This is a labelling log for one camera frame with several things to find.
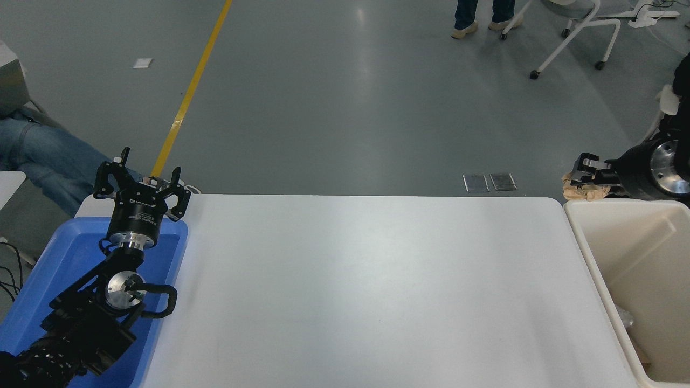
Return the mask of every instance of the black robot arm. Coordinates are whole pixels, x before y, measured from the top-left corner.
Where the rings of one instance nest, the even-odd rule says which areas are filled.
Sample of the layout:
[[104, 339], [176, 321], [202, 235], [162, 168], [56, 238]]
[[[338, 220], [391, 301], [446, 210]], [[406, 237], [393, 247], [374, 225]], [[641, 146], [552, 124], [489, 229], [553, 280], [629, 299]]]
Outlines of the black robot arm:
[[575, 161], [572, 186], [609, 186], [611, 192], [639, 200], [690, 200], [690, 138], [662, 135], [633, 148], [618, 159], [601, 162], [583, 153]]
[[[116, 248], [50, 302], [53, 312], [41, 323], [42, 338], [17, 356], [0, 352], [0, 386], [62, 388], [87, 371], [100, 376], [136, 340], [130, 328], [137, 319], [163, 318], [175, 309], [177, 290], [146, 283], [137, 269], [144, 249], [158, 243], [163, 216], [179, 220], [191, 192], [179, 184], [180, 167], [167, 188], [134, 181], [125, 168], [128, 154], [125, 148], [119, 159], [104, 162], [95, 182], [96, 198], [115, 200], [105, 238]], [[165, 199], [172, 195], [177, 204], [168, 209]], [[167, 307], [146, 311], [146, 293], [167, 294]]]

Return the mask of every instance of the white chair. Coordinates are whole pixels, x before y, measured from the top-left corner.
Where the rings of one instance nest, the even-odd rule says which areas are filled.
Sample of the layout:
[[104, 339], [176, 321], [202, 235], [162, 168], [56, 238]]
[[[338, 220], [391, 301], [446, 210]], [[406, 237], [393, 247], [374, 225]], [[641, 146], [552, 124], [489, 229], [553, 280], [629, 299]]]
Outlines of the white chair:
[[[522, 9], [514, 16], [513, 20], [508, 24], [508, 26], [501, 33], [501, 40], [505, 40], [508, 36], [508, 31], [510, 31], [515, 22], [524, 16], [525, 11], [531, 5], [533, 0], [529, 0], [527, 4], [522, 7]], [[529, 77], [531, 79], [539, 78], [539, 74], [553, 61], [556, 56], [563, 51], [565, 46], [568, 45], [585, 27], [594, 26], [614, 26], [613, 35], [611, 36], [611, 41], [607, 47], [604, 57], [601, 61], [598, 61], [594, 66], [597, 70], [601, 70], [606, 65], [606, 61], [611, 54], [611, 49], [615, 43], [615, 38], [618, 36], [618, 31], [620, 30], [620, 20], [612, 17], [612, 15], [617, 12], [622, 12], [630, 8], [629, 3], [626, 0], [604, 0], [604, 6], [602, 6], [601, 0], [541, 0], [541, 2], [548, 8], [551, 12], [558, 14], [560, 16], [568, 18], [567, 27], [561, 32], [561, 37], [565, 40], [549, 55], [544, 63], [532, 70]]]

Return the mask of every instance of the jeans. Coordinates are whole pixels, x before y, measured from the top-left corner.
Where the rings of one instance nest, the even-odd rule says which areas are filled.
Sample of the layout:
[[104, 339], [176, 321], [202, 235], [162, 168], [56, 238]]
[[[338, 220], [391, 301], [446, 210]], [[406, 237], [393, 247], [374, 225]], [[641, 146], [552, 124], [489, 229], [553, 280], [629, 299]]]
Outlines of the jeans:
[[[108, 160], [66, 130], [34, 122], [20, 111], [0, 119], [0, 170], [25, 173], [69, 216], [93, 194], [96, 171]], [[129, 172], [137, 182], [143, 178]]]
[[[491, 21], [501, 23], [510, 20], [515, 12], [515, 0], [493, 0], [493, 17]], [[455, 29], [468, 28], [475, 20], [477, 0], [457, 0], [455, 10]]]

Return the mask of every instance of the chair leg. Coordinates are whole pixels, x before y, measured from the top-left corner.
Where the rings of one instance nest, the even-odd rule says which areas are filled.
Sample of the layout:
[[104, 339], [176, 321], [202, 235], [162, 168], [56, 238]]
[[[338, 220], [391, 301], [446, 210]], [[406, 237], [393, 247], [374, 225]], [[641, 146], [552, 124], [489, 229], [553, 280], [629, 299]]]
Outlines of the chair leg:
[[615, 43], [615, 38], [618, 36], [618, 31], [620, 31], [620, 20], [618, 19], [609, 19], [609, 21], [613, 22], [613, 25], [615, 28], [613, 29], [613, 36], [611, 36], [611, 41], [609, 42], [609, 47], [606, 49], [606, 54], [604, 54], [604, 59], [602, 61], [606, 62], [609, 59], [609, 54], [611, 54], [611, 49], [613, 48], [613, 44]]
[[561, 37], [567, 38], [570, 35], [570, 29], [573, 27], [573, 20], [568, 19], [568, 25], [565, 26], [565, 30], [561, 31]]
[[536, 72], [537, 74], [539, 74], [539, 73], [541, 73], [542, 71], [544, 71], [544, 69], [551, 63], [551, 61], [553, 61], [553, 60], [556, 58], [556, 56], [557, 56], [558, 54], [560, 54], [561, 51], [563, 51], [563, 49], [565, 48], [565, 46], [567, 46], [568, 43], [570, 43], [570, 41], [573, 40], [573, 38], [574, 38], [575, 36], [577, 36], [577, 34], [579, 34], [580, 31], [582, 31], [582, 29], [587, 25], [587, 22], [588, 22], [588, 20], [586, 20], [586, 21], [584, 21], [584, 22], [582, 22], [582, 23], [579, 23], [578, 26], [575, 27], [575, 30], [573, 30], [573, 32], [572, 32], [571, 34], [568, 34], [568, 36], [565, 38], [565, 40], [564, 40], [563, 42], [561, 42], [561, 44], [551, 53], [551, 55], [549, 55], [549, 57], [546, 58], [546, 60], [544, 61], [544, 63], [541, 64], [541, 65], [537, 68], [537, 70], [534, 70], [534, 71], [532, 72], [532, 74], [534, 74], [534, 72]]
[[503, 32], [501, 32], [502, 41], [506, 40], [506, 37], [508, 36], [508, 31], [510, 31], [513, 28], [513, 26], [515, 26], [515, 23], [517, 23], [520, 17], [524, 15], [525, 11], [527, 11], [527, 8], [529, 8], [531, 4], [532, 0], [527, 1], [527, 4], [525, 4], [517, 14], [513, 15], [513, 19], [511, 20], [511, 22], [508, 23], [506, 28], [503, 29]]

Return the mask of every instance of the white plastic bin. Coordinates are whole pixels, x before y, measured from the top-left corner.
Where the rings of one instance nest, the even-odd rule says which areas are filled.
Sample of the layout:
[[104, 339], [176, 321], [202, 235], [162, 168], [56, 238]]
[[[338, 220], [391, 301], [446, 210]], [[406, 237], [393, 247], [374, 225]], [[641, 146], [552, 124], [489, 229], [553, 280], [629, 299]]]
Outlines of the white plastic bin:
[[[564, 209], [638, 382], [690, 388], [690, 210], [639, 200]], [[633, 314], [627, 332], [614, 303]], [[647, 373], [631, 337], [651, 362]]]

